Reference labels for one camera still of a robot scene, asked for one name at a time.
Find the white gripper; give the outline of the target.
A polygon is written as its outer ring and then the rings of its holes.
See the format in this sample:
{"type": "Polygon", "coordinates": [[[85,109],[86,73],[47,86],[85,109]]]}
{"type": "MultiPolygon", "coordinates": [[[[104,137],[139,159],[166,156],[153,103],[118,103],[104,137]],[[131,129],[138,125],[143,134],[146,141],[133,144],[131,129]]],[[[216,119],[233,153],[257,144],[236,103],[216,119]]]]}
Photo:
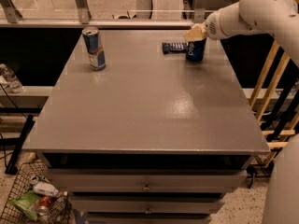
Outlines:
{"type": "Polygon", "coordinates": [[[213,40],[222,40],[235,35],[247,35],[249,25],[239,14],[239,3],[223,7],[211,13],[203,23],[195,24],[184,38],[186,42],[201,41],[207,36],[213,40]]]}

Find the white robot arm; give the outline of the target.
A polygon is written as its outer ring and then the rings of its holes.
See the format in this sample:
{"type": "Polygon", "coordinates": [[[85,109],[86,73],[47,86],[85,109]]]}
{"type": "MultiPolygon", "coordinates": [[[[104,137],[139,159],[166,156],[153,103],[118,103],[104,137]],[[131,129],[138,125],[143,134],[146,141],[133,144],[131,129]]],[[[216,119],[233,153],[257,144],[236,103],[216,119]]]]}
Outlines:
{"type": "MultiPolygon", "coordinates": [[[[299,15],[295,0],[239,0],[195,24],[185,40],[214,40],[267,33],[299,65],[299,15]]],[[[299,134],[281,150],[270,177],[263,224],[299,224],[299,134]]]]}

